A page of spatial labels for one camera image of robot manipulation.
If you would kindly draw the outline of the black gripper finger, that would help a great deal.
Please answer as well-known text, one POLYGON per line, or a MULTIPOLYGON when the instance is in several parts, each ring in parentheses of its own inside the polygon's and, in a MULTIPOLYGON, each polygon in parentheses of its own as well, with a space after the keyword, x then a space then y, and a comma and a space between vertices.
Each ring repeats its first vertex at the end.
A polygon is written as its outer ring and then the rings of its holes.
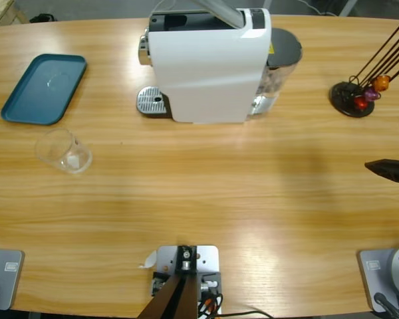
POLYGON ((380 177, 399 183, 399 160, 379 159, 366 162, 364 166, 380 177))

